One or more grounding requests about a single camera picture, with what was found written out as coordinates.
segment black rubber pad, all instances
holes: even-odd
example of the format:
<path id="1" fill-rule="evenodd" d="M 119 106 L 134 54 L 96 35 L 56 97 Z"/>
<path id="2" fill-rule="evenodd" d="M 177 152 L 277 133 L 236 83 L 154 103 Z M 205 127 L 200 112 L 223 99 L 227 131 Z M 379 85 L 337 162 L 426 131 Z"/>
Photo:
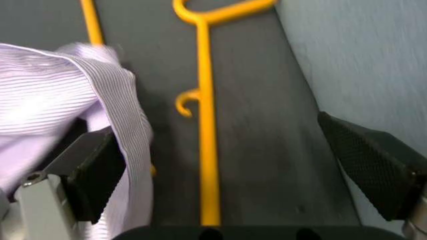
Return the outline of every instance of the black rubber pad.
<path id="1" fill-rule="evenodd" d="M 317 118 L 348 176 L 388 221 L 408 217 L 426 182 L 427 159 L 393 135 L 321 112 Z"/>
<path id="2" fill-rule="evenodd" d="M 59 175 L 78 221 L 98 222 L 125 170 L 111 127 L 81 135 L 47 168 Z"/>

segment gray mat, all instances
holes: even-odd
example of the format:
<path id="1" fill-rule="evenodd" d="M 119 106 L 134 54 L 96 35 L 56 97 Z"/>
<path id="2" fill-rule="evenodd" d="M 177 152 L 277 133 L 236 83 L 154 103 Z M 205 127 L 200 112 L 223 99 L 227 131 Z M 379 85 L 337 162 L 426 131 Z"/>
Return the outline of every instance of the gray mat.
<path id="1" fill-rule="evenodd" d="M 195 10 L 232 0 L 194 0 Z M 197 86 L 195 28 L 170 0 L 100 0 L 106 41 L 138 77 L 154 129 L 153 225 L 199 223 L 197 118 L 175 97 Z M 86 41 L 78 1 L 0 3 L 0 42 L 54 50 Z M 356 225 L 348 190 L 274 10 L 211 31 L 222 221 L 225 225 Z M 197 116 L 197 106 L 191 106 Z"/>

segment lavender striped cloth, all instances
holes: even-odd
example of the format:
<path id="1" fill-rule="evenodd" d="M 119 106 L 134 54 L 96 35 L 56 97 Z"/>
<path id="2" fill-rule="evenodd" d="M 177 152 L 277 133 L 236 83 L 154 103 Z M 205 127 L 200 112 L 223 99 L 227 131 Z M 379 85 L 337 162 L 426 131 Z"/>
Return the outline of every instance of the lavender striped cloth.
<path id="1" fill-rule="evenodd" d="M 89 129 L 111 124 L 126 170 L 86 239 L 110 239 L 146 225 L 152 207 L 152 130 L 135 76 L 105 46 L 72 44 L 56 52 L 0 43 L 0 188 L 10 192 L 58 142 L 71 122 Z"/>

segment light blue wall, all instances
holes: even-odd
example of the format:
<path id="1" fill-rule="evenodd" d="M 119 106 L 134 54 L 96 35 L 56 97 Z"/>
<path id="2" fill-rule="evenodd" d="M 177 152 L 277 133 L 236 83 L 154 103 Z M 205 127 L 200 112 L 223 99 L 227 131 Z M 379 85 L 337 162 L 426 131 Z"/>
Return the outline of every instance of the light blue wall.
<path id="1" fill-rule="evenodd" d="M 426 0 L 281 0 L 277 11 L 320 110 L 427 156 Z M 351 191 L 364 224 L 400 231 Z"/>

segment yellow hook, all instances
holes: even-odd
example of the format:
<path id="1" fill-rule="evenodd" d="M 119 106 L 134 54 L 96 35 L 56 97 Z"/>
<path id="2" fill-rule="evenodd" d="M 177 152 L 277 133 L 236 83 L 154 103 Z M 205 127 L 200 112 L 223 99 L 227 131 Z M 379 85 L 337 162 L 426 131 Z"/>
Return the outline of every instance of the yellow hook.
<path id="1" fill-rule="evenodd" d="M 191 118 L 193 116 L 190 109 L 186 108 L 184 105 L 188 101 L 199 101 L 200 100 L 200 93 L 198 89 L 192 89 L 189 91 L 185 91 L 181 93 L 177 98 L 175 102 L 176 109 L 178 112 L 187 118 Z"/>
<path id="2" fill-rule="evenodd" d="M 185 108 L 184 104 L 190 100 L 199 101 L 200 220 L 203 226 L 219 226 L 220 187 L 209 25 L 267 10 L 276 3 L 276 0 L 247 0 L 207 12 L 186 9 L 184 6 L 186 1 L 173 0 L 172 5 L 183 21 L 197 27 L 198 89 L 180 94 L 176 98 L 175 105 L 181 115 L 191 117 L 191 111 Z"/>

